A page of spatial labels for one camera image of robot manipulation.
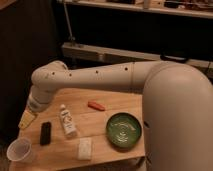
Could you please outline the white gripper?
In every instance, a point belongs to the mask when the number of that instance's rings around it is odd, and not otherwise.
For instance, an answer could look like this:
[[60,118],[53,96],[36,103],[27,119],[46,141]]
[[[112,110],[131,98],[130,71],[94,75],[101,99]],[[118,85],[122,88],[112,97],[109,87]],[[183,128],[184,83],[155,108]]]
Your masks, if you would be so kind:
[[[42,112],[47,109],[48,105],[36,101],[32,95],[29,95],[27,100],[27,107],[32,112]],[[22,114],[21,120],[18,124],[20,129],[26,129],[36,118],[36,115],[31,111],[25,110]]]

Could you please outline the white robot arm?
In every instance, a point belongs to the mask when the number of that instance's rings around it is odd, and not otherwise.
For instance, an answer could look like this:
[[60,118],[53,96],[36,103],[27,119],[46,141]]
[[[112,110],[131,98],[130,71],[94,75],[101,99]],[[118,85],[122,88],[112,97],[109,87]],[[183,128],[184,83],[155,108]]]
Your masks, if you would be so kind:
[[63,88],[138,93],[148,171],[213,171],[213,84],[198,69],[148,61],[70,70],[53,61],[31,80],[33,112],[46,110]]

